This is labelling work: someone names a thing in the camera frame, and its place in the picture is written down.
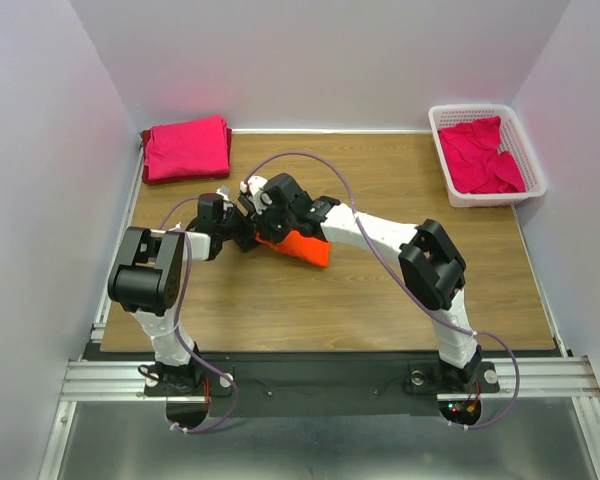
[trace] orange cloth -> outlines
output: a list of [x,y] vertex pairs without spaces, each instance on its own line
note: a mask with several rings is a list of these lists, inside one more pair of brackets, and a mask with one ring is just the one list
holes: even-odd
[[287,235],[287,238],[277,245],[262,240],[260,235],[256,235],[256,240],[264,245],[268,245],[276,252],[291,255],[292,257],[298,257],[312,265],[317,265],[322,268],[327,268],[329,266],[329,251],[331,250],[331,244],[329,242],[323,242],[317,238],[303,237],[295,230],[292,230],[291,233]]

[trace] white wall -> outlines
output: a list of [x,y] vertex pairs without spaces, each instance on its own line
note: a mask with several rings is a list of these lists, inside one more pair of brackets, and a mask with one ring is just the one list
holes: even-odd
[[568,0],[72,0],[139,127],[428,128],[510,103]]
[[37,477],[106,278],[134,131],[69,2],[0,2],[0,480]]
[[573,0],[514,102],[549,181],[518,209],[560,332],[600,382],[600,0]]

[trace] white plastic basket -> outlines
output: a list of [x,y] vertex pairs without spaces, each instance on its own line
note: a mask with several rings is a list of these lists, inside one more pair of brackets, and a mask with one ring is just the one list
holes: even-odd
[[[460,193],[456,190],[449,174],[447,161],[444,158],[438,130],[453,127],[458,123],[472,122],[480,118],[499,116],[501,142],[498,151],[507,150],[520,169],[524,180],[526,192],[522,193],[492,193],[470,194]],[[531,197],[544,195],[547,185],[538,161],[531,151],[529,141],[522,131],[515,112],[506,105],[442,105],[429,110],[429,121],[433,130],[433,139],[438,150],[440,166],[444,174],[449,202],[454,207],[495,207],[501,205],[514,205]]]

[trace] cloth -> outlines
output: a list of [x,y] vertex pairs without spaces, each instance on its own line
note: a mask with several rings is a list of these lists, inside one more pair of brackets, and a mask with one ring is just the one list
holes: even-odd
[[231,129],[220,116],[155,126],[142,140],[147,184],[229,176]]
[[331,244],[329,242],[323,242],[317,238],[303,237],[295,230],[292,230],[287,235],[287,238],[277,245],[262,240],[259,235],[256,236],[256,240],[264,245],[268,245],[276,252],[297,257],[312,265],[322,268],[329,266],[329,252],[331,251]]
[[442,151],[460,193],[526,191],[515,159],[498,153],[500,117],[482,118],[438,130]]

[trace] cable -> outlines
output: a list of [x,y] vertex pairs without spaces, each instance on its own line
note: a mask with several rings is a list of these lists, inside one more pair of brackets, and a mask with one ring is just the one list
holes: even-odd
[[[271,162],[272,160],[275,160],[276,158],[280,158],[280,157],[290,156],[290,155],[297,155],[297,156],[301,156],[301,157],[313,158],[314,160],[317,160],[318,162],[322,163],[323,165],[326,165],[328,168],[331,169],[331,171],[333,173],[335,173],[338,176],[338,178],[344,185],[345,190],[347,191],[347,195],[349,196],[349,203],[350,203],[351,211],[353,212],[353,217],[355,219],[356,225],[358,225],[358,228],[360,229],[360,234],[362,235],[362,237],[364,238],[364,241],[366,242],[369,249],[371,250],[371,253],[373,253],[373,255],[378,259],[378,261],[382,264],[384,269],[387,271],[387,273],[389,273],[389,275],[391,275],[391,277],[395,280],[395,282],[398,284],[398,286],[409,296],[409,298],[411,298],[411,300],[413,300],[413,302],[416,305],[418,305],[422,309],[422,311],[424,311],[425,313],[428,314],[428,309],[420,302],[420,300],[418,300],[413,295],[413,293],[411,293],[411,290],[409,290],[409,288],[405,285],[404,281],[398,276],[398,274],[396,272],[393,271],[393,268],[391,268],[391,265],[389,265],[389,263],[384,259],[382,254],[378,251],[377,247],[375,246],[375,244],[373,243],[373,241],[367,234],[367,231],[365,230],[365,228],[362,225],[362,222],[360,221],[360,218],[358,216],[356,202],[355,202],[355,199],[353,198],[353,190],[351,189],[349,182],[347,181],[345,176],[340,172],[340,170],[338,170],[338,168],[335,165],[333,165],[329,160],[327,160],[319,155],[315,155],[313,153],[308,153],[308,152],[290,151],[290,152],[277,153],[277,154],[272,155],[271,157],[263,160],[258,165],[256,165],[251,170],[251,172],[249,172],[249,174],[245,177],[244,182],[247,183],[249,178],[251,178],[258,170],[260,170],[262,167],[264,167],[267,163]],[[513,390],[513,395],[511,397],[511,401],[509,402],[509,404],[505,407],[505,409],[502,412],[500,412],[499,415],[497,415],[496,417],[492,418],[491,420],[489,420],[485,423],[482,423],[479,425],[471,425],[471,426],[468,426],[468,425],[460,425],[460,426],[465,429],[468,428],[468,429],[472,429],[472,430],[478,430],[478,429],[489,427],[489,426],[493,425],[494,423],[497,423],[498,421],[502,420],[502,418],[504,418],[511,411],[513,406],[515,405],[515,403],[518,399],[518,394],[520,392],[520,368],[518,367],[518,361],[516,360],[516,357],[515,357],[513,351],[511,350],[511,348],[509,348],[509,346],[499,336],[497,336],[494,333],[487,332],[487,331],[473,332],[471,330],[466,330],[464,328],[457,327],[456,325],[453,325],[444,320],[432,317],[431,315],[429,315],[429,316],[431,317],[431,319],[433,321],[438,322],[439,324],[444,325],[445,327],[450,328],[451,330],[455,330],[456,332],[462,333],[464,335],[475,336],[475,337],[484,335],[484,336],[490,337],[490,338],[494,339],[496,342],[498,342],[500,345],[502,345],[502,347],[506,350],[509,357],[511,357],[511,362],[513,363],[513,369],[514,369],[515,377],[516,377],[516,385]]]
[[198,195],[194,195],[193,197],[187,197],[184,200],[180,200],[173,207],[171,207],[171,210],[169,210],[169,213],[167,213],[165,215],[165,217],[162,219],[162,223],[158,227],[158,230],[162,230],[164,228],[164,225],[167,223],[167,220],[169,220],[171,215],[173,215],[173,212],[175,212],[180,205],[184,205],[185,203],[190,202],[192,200],[198,200]]
[[[184,230],[181,230],[181,229],[174,229],[174,231],[184,232]],[[220,418],[220,420],[218,420],[217,422],[215,422],[209,426],[202,427],[202,428],[187,429],[187,428],[181,427],[177,423],[171,423],[171,428],[173,430],[177,430],[184,434],[197,434],[197,433],[209,432],[209,431],[213,430],[214,428],[222,425],[229,417],[231,417],[231,415],[233,415],[233,412],[238,407],[238,404],[240,403],[240,391],[238,390],[238,386],[233,381],[233,378],[226,375],[224,372],[218,370],[216,367],[214,367],[209,362],[204,360],[202,357],[197,355],[191,349],[191,347],[189,347],[189,345],[187,345],[187,342],[184,340],[184,338],[182,338],[182,332],[180,331],[180,311],[182,310],[184,296],[187,293],[187,286],[189,285],[189,277],[191,276],[191,267],[193,265],[193,260],[192,260],[193,252],[192,252],[192,248],[191,248],[191,240],[189,240],[189,235],[187,235],[186,232],[184,232],[184,234],[185,234],[184,235],[184,239],[185,239],[184,243],[185,243],[185,246],[187,247],[187,267],[186,267],[186,270],[184,273],[182,290],[180,292],[180,297],[178,297],[178,303],[176,305],[176,311],[175,311],[175,315],[174,315],[174,319],[173,319],[173,326],[175,327],[176,338],[178,339],[178,342],[180,342],[180,345],[182,345],[182,348],[184,348],[186,350],[186,352],[189,355],[191,355],[191,358],[193,358],[193,360],[196,363],[203,366],[207,370],[210,370],[211,372],[216,374],[218,377],[224,378],[227,382],[229,382],[229,384],[231,385],[231,390],[233,391],[233,396],[234,396],[233,403],[231,404],[231,407],[229,407],[229,410],[227,410],[225,412],[225,414]]]

